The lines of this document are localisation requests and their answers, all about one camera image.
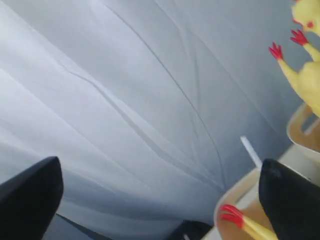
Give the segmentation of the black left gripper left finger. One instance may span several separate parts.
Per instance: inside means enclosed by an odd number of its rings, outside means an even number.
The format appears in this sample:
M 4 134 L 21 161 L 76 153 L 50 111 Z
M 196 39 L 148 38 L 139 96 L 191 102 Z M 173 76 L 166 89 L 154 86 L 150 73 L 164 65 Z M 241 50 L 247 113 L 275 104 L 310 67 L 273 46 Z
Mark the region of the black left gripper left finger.
M 0 185 L 0 238 L 40 240 L 63 196 L 58 157 L 47 157 Z

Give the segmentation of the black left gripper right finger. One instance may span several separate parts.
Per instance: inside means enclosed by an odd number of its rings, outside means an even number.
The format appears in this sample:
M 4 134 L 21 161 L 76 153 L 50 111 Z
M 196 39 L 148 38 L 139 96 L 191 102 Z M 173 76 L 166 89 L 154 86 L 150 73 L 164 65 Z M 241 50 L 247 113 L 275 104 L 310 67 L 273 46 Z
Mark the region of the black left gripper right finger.
M 320 238 L 320 187 L 286 165 L 262 163 L 259 202 L 279 240 Z

